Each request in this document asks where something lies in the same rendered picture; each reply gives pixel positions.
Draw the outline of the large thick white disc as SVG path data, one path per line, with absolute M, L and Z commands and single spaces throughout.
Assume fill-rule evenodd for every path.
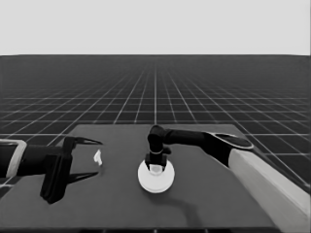
M 166 162 L 166 166 L 151 164 L 147 166 L 142 161 L 138 167 L 138 182 L 150 193 L 162 193 L 168 190 L 175 179 L 175 170 L 170 161 Z

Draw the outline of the small white T-shaped piece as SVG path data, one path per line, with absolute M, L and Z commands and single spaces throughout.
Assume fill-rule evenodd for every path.
M 97 163 L 99 166 L 101 166 L 103 164 L 102 159 L 101 159 L 101 150 L 98 150 L 94 157 L 93 160 L 95 163 Z

